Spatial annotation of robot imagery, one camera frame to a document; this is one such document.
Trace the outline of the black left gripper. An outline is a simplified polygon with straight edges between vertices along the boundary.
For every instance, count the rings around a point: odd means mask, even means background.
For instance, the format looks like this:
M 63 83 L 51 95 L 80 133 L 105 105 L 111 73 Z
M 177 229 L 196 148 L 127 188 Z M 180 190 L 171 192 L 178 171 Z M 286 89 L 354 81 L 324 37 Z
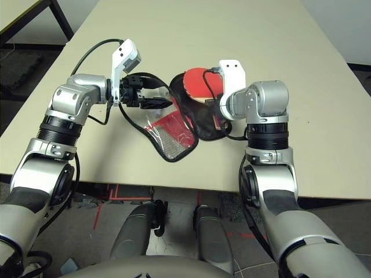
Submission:
M 162 82 L 155 78 L 143 78 L 140 75 L 128 75 L 120 80 L 120 102 L 131 108 L 164 109 L 171 106 L 172 102 L 166 98 L 144 98 L 141 90 L 162 87 Z

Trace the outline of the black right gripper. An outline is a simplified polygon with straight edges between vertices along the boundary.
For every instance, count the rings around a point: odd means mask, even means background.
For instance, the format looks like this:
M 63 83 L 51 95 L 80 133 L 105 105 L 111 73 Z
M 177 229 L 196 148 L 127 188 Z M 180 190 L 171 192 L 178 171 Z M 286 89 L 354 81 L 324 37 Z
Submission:
M 220 115 L 220 100 L 219 99 L 207 99 L 205 100 L 205 107 L 208 112 L 213 115 Z

